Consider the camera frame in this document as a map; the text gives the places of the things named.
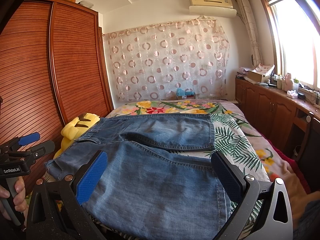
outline human hand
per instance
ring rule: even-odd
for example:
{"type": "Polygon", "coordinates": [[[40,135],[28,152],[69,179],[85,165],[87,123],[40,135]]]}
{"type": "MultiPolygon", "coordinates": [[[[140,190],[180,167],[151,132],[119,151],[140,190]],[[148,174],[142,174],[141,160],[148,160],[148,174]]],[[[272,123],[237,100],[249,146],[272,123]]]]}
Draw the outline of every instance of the human hand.
{"type": "MultiPolygon", "coordinates": [[[[18,178],[18,180],[14,184],[14,188],[17,192],[17,195],[13,198],[13,203],[15,205],[14,208],[16,211],[23,212],[27,208],[27,202],[25,200],[26,189],[24,187],[24,181],[22,177],[18,178]]],[[[8,198],[9,196],[10,196],[9,191],[7,191],[6,189],[0,186],[0,197],[8,198]]],[[[11,220],[7,211],[4,209],[1,201],[0,201],[0,212],[6,219],[11,220]]]]}

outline window frame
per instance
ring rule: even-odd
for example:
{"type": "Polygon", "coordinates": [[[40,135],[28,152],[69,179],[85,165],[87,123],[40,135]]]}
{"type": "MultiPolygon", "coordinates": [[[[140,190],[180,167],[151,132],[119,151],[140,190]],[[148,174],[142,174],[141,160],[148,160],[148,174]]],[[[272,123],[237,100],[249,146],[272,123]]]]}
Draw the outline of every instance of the window frame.
{"type": "MultiPolygon", "coordinates": [[[[310,18],[311,22],[315,25],[316,30],[319,32],[320,24],[317,20],[314,13],[310,13],[310,6],[305,0],[296,0],[296,2],[302,7],[305,11],[306,15],[310,18]]],[[[278,35],[278,26],[277,26],[277,17],[276,17],[276,7],[275,5],[269,6],[267,0],[261,0],[263,9],[265,11],[270,33],[271,33],[271,41],[273,47],[273,57],[275,62],[275,74],[286,73],[285,68],[285,49],[282,46],[282,43],[279,39],[278,35]]],[[[314,55],[314,78],[313,78],[313,86],[311,84],[307,84],[302,82],[305,85],[313,87],[315,90],[320,90],[320,84],[317,83],[317,62],[316,62],[316,51],[315,51],[315,44],[313,42],[313,55],[314,55]]]]}

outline cardboard box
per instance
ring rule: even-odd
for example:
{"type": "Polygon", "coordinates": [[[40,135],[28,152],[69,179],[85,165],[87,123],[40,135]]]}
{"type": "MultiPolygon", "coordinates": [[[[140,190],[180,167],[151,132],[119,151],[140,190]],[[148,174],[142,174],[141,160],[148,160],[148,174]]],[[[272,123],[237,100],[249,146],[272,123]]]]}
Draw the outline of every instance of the cardboard box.
{"type": "Polygon", "coordinates": [[[270,79],[270,75],[269,76],[265,76],[259,73],[256,73],[252,70],[250,70],[248,72],[248,78],[256,81],[256,82],[261,82],[261,83],[266,83],[268,79],[270,79]]]}
{"type": "Polygon", "coordinates": [[[177,96],[177,100],[182,99],[196,99],[196,95],[190,95],[190,96],[177,96]]]}

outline wooden countertop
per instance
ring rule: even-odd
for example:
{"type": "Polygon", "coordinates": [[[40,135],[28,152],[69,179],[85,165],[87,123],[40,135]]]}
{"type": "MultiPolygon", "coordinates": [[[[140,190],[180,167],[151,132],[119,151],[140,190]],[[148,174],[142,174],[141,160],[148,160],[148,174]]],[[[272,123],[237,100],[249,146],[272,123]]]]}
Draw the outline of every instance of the wooden countertop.
{"type": "Polygon", "coordinates": [[[251,84],[251,85],[257,86],[262,90],[263,89],[264,90],[268,90],[268,91],[270,91],[272,93],[275,93],[278,96],[286,98],[287,100],[292,102],[297,108],[299,108],[300,110],[304,111],[306,114],[308,114],[309,112],[312,112],[315,115],[315,118],[320,120],[320,109],[316,108],[308,100],[303,101],[302,99],[299,99],[299,98],[297,98],[297,99],[289,98],[289,97],[287,97],[287,92],[285,92],[285,91],[283,91],[281,89],[278,89],[278,88],[264,87],[264,86],[254,85],[254,84],[251,84]]]}

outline curtain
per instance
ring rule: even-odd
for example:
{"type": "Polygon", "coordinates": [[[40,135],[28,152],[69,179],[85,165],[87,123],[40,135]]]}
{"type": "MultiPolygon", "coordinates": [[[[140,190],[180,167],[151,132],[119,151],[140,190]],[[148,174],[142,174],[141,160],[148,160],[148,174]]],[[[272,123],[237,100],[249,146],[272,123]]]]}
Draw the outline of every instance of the curtain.
{"type": "Polygon", "coordinates": [[[260,63],[262,64],[262,60],[261,60],[259,43],[258,43],[257,26],[254,20],[251,6],[248,0],[236,0],[236,1],[239,5],[242,18],[244,20],[244,24],[249,34],[251,50],[252,50],[253,66],[257,67],[260,63]]]}
{"type": "Polygon", "coordinates": [[[178,88],[226,95],[229,42],[218,20],[193,19],[105,35],[122,101],[170,100],[178,88]]]}

